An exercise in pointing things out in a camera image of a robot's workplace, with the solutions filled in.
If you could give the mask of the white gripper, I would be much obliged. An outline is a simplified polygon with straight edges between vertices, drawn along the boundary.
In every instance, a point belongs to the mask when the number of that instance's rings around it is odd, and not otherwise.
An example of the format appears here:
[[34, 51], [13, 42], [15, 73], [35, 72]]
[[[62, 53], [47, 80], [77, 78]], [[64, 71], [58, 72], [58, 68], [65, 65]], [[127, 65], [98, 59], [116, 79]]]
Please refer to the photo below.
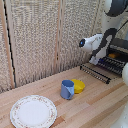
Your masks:
[[97, 65], [99, 59], [100, 58], [96, 58], [96, 57], [92, 56], [91, 59], [89, 60], [89, 63], [94, 64], [94, 65]]

